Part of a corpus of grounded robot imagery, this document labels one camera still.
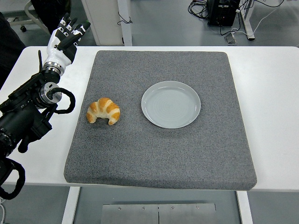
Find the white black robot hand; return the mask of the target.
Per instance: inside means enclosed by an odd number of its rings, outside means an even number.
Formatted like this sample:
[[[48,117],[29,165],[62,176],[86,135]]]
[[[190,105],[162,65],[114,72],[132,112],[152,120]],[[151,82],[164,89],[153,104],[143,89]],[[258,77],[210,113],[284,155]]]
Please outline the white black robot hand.
[[[45,63],[57,63],[63,68],[73,63],[78,43],[91,25],[88,21],[76,25],[76,21],[76,18],[70,19],[68,13],[62,17],[57,29],[50,37]]]

